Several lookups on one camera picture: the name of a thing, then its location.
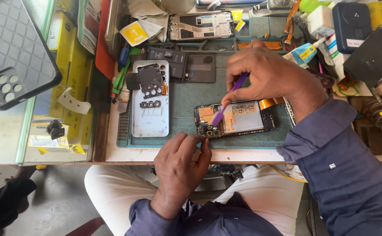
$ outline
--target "white cloth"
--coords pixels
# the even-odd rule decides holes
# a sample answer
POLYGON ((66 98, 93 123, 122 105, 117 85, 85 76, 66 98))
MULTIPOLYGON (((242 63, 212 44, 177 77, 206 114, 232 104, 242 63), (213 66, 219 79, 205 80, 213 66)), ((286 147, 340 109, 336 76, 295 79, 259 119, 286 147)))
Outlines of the white cloth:
MULTIPOLYGON (((303 183, 287 179, 268 165, 248 167, 215 201, 226 203, 237 191, 253 212, 272 223, 284 236, 294 236, 303 183)), ((93 165, 85 187, 96 210, 115 236, 130 228, 128 210, 141 198, 152 199, 157 188, 136 176, 129 166, 93 165)))
POLYGON ((152 0, 128 0, 131 17, 139 19, 149 41, 166 41, 168 13, 158 8, 152 0))

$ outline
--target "disassembled smartphone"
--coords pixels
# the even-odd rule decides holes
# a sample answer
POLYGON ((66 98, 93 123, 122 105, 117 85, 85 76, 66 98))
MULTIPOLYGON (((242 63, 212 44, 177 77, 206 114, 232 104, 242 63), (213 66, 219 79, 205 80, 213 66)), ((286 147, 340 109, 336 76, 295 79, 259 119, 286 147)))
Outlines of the disassembled smartphone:
POLYGON ((169 16, 169 40, 225 39, 235 35, 230 11, 210 11, 169 16))
POLYGON ((271 108, 261 110, 259 100, 233 102, 225 108, 222 121, 217 126, 213 126, 211 121, 221 107, 221 104, 214 104, 194 108, 198 134, 211 139, 275 129, 271 108))

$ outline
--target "blue glue tube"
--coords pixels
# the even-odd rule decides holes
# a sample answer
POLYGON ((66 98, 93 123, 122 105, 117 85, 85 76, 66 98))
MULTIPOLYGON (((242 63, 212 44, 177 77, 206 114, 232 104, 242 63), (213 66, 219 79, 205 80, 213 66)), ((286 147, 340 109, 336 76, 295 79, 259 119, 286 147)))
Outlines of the blue glue tube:
POLYGON ((310 62, 312 58, 314 58, 317 53, 317 47, 324 41, 325 38, 322 38, 316 41, 314 44, 305 43, 304 45, 293 49, 293 51, 289 52, 283 57, 289 61, 293 61, 304 69, 309 68, 307 63, 310 62))

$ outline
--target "tiled floor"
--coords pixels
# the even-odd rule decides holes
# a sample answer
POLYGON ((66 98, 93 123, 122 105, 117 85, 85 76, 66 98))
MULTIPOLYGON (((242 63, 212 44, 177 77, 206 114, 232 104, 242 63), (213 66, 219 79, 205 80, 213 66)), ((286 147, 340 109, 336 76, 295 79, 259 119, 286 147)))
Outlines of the tiled floor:
MULTIPOLYGON (((36 183, 37 190, 28 196, 30 206, 5 229, 5 236, 64 236, 99 217, 83 183, 88 168, 88 165, 49 165, 42 171, 36 171, 31 179, 36 183)), ((1 187, 4 185, 2 180, 16 174, 17 170, 2 165, 0 172, 1 187)), ((299 206, 296 236, 309 236, 305 224, 308 208, 308 198, 304 192, 299 206)), ((93 234, 111 235, 106 225, 93 234)))

